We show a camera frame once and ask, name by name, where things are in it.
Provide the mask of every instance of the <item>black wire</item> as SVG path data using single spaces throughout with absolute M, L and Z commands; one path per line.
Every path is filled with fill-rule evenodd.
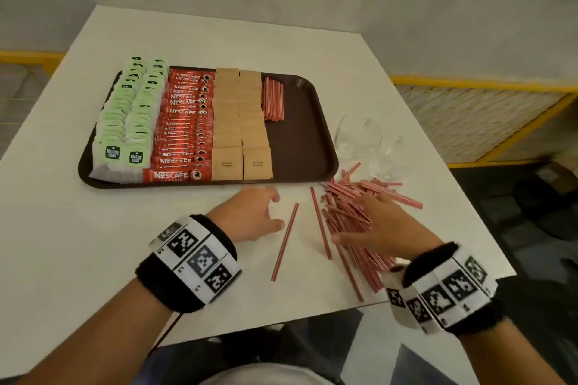
M 169 334 L 169 332 L 171 330 L 173 330 L 173 327 L 180 320 L 181 316 L 183 316 L 183 314 L 179 313 L 179 316 L 177 316 L 176 320 L 173 321 L 173 323 L 169 326 L 169 328 L 165 331 L 165 333 L 163 333 L 163 336 L 158 339 L 158 341 L 155 343 L 155 345 L 153 345 L 153 348 L 150 349 L 150 352 L 148 353 L 148 355 L 146 357 L 149 357 L 153 354 L 153 352 L 157 349 L 157 347 L 160 345 L 160 343 L 163 342 L 163 340 L 166 338 L 166 336 Z

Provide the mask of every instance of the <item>hand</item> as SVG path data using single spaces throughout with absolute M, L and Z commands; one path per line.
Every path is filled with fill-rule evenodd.
M 378 197 L 364 194 L 355 202 L 365 206 L 373 222 L 368 233 L 337 233 L 331 241 L 337 245 L 358 245 L 382 256 L 413 260 L 443 242 L 385 193 Z
M 254 241 L 285 228 L 281 219 L 269 218 L 269 201 L 278 202 L 274 186 L 244 187 L 211 210 L 207 217 L 223 230 L 233 243 Z

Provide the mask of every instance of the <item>table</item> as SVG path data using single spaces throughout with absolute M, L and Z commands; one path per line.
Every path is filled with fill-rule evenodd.
M 98 111 L 133 54 L 303 76 L 332 134 L 355 113 L 405 137 L 404 193 L 424 203 L 411 214 L 468 246 L 495 277 L 514 274 L 359 34 L 98 6 L 0 162 L 0 377 L 28 371 L 98 310 L 133 277 L 165 226 L 240 188 L 97 190 L 80 180 L 76 166 Z M 182 318 L 164 343 L 359 306 L 339 259 L 325 256 L 309 185 L 278 188 L 272 215 L 288 220 L 296 202 L 300 210 L 277 282 L 270 278 L 283 235 L 242 244 L 235 287 Z M 360 285 L 367 304 L 386 301 Z

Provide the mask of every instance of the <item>brown tray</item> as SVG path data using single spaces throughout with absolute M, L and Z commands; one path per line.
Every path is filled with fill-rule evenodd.
M 171 68 L 215 71 L 215 69 L 203 67 L 171 66 Z M 120 75 L 121 72 L 116 75 L 113 86 Z M 282 83 L 284 89 L 285 120 L 279 122 L 265 121 L 271 146 L 273 179 L 119 184 L 90 178 L 92 141 L 97 131 L 96 125 L 78 162 L 78 175 L 83 182 L 98 189 L 327 181 L 337 172 L 339 161 L 315 87 L 311 82 L 297 75 L 261 74 L 262 78 L 266 76 Z M 106 99 L 109 98 L 112 89 L 111 87 Z

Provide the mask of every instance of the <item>wristband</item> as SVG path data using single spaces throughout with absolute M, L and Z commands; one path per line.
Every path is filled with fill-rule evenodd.
M 154 238 L 152 254 L 136 269 L 141 283 L 167 308 L 180 313 L 203 308 L 241 269 L 235 246 L 206 216 L 183 216 Z
M 387 293 L 396 319 L 415 324 L 408 327 L 421 327 L 426 334 L 446 330 L 461 335 L 487 330 L 504 318 L 500 301 L 493 300 L 495 280 L 454 242 L 399 270 L 400 286 L 387 287 Z

